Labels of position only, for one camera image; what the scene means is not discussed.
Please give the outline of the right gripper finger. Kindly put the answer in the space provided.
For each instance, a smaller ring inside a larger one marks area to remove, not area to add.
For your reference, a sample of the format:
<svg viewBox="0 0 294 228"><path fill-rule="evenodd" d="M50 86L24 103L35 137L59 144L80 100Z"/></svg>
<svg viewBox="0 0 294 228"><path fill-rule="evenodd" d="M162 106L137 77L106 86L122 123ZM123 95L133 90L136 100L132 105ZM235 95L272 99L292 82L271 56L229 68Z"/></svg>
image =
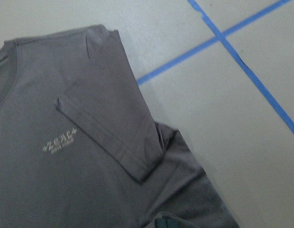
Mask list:
<svg viewBox="0 0 294 228"><path fill-rule="evenodd" d="M176 209L160 209L154 218L155 228L180 228Z"/></svg>

